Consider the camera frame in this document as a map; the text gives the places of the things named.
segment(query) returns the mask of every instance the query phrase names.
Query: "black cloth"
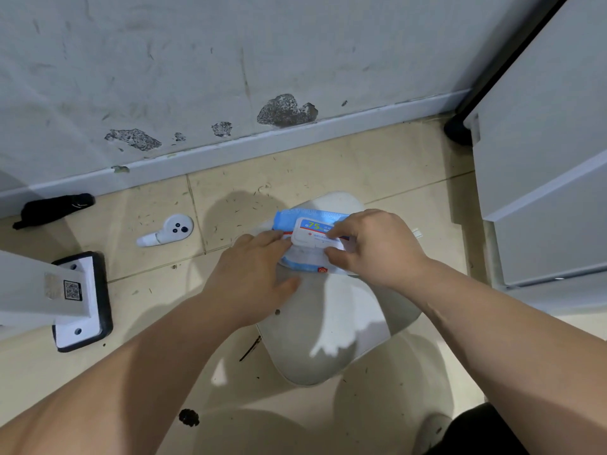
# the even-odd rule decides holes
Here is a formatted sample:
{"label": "black cloth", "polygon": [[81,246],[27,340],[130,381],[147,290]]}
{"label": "black cloth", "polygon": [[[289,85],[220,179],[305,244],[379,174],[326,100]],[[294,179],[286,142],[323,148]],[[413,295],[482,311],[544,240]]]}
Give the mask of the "black cloth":
{"label": "black cloth", "polygon": [[453,454],[529,455],[491,404],[462,413],[451,422],[443,440],[426,455]]}

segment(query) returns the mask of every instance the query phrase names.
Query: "right hand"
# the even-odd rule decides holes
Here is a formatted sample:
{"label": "right hand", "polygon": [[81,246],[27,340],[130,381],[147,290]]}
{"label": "right hand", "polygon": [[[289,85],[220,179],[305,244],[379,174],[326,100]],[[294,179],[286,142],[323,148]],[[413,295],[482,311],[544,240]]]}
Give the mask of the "right hand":
{"label": "right hand", "polygon": [[407,224],[383,210],[367,209],[337,222],[327,237],[340,236],[356,237],[356,250],[327,247],[329,261],[378,286],[398,290],[430,260]]}

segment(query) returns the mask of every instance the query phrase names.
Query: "qr code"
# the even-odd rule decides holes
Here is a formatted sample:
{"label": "qr code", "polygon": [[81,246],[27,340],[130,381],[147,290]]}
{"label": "qr code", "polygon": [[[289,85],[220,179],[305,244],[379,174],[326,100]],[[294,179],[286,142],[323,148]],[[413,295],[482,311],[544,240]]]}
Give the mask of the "qr code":
{"label": "qr code", "polygon": [[82,290],[79,282],[63,282],[63,292],[66,300],[82,300]]}

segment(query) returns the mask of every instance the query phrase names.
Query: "forearm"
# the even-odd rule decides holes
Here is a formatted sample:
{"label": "forearm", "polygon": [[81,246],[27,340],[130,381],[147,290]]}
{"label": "forearm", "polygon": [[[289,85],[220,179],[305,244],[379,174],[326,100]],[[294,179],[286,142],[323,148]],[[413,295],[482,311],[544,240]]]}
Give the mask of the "forearm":
{"label": "forearm", "polygon": [[6,454],[154,453],[215,349],[235,329],[197,295],[0,429]]}
{"label": "forearm", "polygon": [[428,315],[517,436],[539,453],[607,437],[607,345],[428,260],[399,290]]}

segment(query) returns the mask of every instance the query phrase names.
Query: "baseboard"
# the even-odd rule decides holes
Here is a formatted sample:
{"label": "baseboard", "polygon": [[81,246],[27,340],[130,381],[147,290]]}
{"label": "baseboard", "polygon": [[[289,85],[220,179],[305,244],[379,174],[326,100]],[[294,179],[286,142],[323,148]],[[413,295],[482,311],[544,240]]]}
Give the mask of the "baseboard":
{"label": "baseboard", "polygon": [[3,191],[0,193],[0,217],[19,214],[23,205],[34,199],[77,193],[90,193],[97,197],[222,164],[449,112],[455,109],[467,92],[468,90],[464,90],[410,100],[402,104],[382,106],[364,112],[171,153],[150,160],[136,161],[126,165],[128,172],[115,173],[113,168],[107,168],[44,184]]}

